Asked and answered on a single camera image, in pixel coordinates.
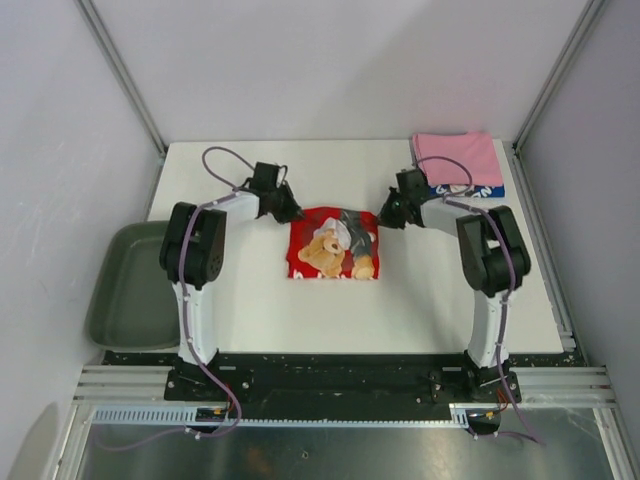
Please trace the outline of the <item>blue printed t shirt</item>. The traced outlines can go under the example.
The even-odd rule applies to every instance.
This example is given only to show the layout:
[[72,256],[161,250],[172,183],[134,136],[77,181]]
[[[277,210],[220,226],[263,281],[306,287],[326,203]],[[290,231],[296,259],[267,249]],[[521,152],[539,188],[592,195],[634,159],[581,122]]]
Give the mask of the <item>blue printed t shirt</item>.
[[433,196],[504,198],[505,184],[495,153],[472,154],[462,160],[445,155],[414,155]]

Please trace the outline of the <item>red t shirt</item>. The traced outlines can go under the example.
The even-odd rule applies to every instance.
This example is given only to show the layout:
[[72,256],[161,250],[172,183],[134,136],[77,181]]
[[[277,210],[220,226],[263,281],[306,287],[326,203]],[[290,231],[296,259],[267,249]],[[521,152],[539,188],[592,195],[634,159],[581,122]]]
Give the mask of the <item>red t shirt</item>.
[[379,278],[379,232],[375,215],[316,207],[290,224],[286,254],[290,279]]

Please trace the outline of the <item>pink t shirt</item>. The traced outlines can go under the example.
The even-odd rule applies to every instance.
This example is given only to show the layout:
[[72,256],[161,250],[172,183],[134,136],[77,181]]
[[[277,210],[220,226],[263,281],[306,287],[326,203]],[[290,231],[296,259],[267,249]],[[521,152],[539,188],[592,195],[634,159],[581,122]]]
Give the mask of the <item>pink t shirt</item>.
[[459,135],[416,133],[412,146],[430,186],[504,184],[493,138],[485,132]]

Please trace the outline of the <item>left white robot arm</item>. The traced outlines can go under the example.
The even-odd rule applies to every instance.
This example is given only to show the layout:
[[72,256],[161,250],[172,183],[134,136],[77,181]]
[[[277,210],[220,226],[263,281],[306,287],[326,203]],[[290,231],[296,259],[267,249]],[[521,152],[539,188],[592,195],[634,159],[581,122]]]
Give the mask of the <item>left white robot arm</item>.
[[186,377],[197,398],[214,397],[221,376],[208,364],[219,351],[213,307],[205,299],[222,272],[229,230],[270,215],[286,224],[303,216],[287,182],[288,167],[259,162],[251,177],[232,192],[200,205],[174,205],[159,263],[172,285],[179,308],[179,357],[198,365]]

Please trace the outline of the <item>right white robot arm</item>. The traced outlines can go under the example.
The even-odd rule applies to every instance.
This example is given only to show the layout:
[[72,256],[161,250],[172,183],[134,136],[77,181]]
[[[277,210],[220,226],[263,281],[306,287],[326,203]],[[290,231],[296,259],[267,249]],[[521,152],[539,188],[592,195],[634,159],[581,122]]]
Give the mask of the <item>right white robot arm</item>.
[[464,278],[474,291],[474,319],[466,356],[475,367],[461,376],[463,393],[484,401],[497,389],[490,369],[503,371],[509,303],[530,273],[531,258],[512,210],[500,205],[482,209],[452,196],[437,198],[419,169],[396,174],[397,185],[378,215],[379,225],[408,225],[439,230],[455,237]]

